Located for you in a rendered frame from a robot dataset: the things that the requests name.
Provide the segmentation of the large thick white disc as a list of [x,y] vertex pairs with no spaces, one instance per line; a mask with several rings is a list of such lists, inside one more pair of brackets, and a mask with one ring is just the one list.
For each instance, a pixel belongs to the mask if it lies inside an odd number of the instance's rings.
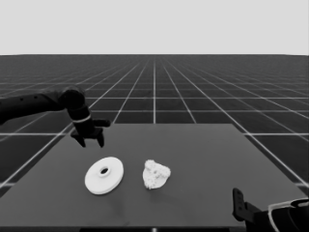
[[123,163],[114,157],[96,161],[85,175],[85,187],[96,195],[106,194],[118,186],[124,177]]

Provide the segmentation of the white round carrier with pins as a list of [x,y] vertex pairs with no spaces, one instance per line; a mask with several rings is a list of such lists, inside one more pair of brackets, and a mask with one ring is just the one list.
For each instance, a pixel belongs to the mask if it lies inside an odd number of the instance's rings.
[[[163,167],[164,165],[160,164],[160,163],[157,163],[157,170],[159,167]],[[142,177],[143,177],[143,181],[146,179],[146,178],[152,178],[151,176],[151,172],[152,171],[148,171],[145,167],[144,167],[144,170],[143,170],[143,174],[142,174]],[[165,183],[167,182],[168,179],[163,179],[163,178],[158,178],[156,179],[156,189],[159,189],[161,187],[163,187],[165,185]]]

